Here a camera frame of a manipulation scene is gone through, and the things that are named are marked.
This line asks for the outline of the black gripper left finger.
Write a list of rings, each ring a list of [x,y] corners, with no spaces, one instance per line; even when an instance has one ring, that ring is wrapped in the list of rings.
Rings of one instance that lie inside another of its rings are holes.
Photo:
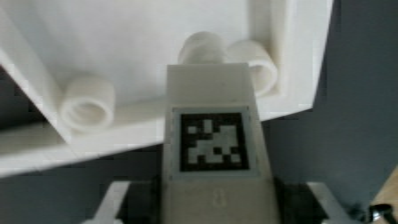
[[[95,215],[82,224],[160,224],[159,213],[159,181],[114,181]]]

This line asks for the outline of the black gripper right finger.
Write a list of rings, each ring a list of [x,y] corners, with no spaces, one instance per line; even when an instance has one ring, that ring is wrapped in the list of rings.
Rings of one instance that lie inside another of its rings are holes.
[[[306,184],[274,180],[281,224],[356,224],[349,218],[333,217]]]

